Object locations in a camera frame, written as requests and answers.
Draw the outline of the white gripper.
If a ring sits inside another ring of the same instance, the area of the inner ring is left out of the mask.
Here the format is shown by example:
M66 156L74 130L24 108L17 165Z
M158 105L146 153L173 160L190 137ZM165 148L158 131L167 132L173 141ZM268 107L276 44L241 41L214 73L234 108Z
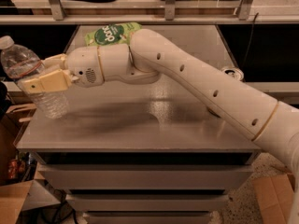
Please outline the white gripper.
M59 66L61 69L22 80L21 87L27 93L66 91L73 83L84 88L104 83L97 47L74 49L68 56L64 53L50 56L43 64L47 68Z

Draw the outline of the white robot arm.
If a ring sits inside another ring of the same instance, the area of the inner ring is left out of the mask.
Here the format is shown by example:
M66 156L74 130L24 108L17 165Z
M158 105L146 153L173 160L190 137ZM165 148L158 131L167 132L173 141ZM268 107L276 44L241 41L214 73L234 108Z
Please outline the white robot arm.
M255 148L298 168L298 112L137 31L81 47L68 113L36 112L19 147L90 224L202 224L246 178Z

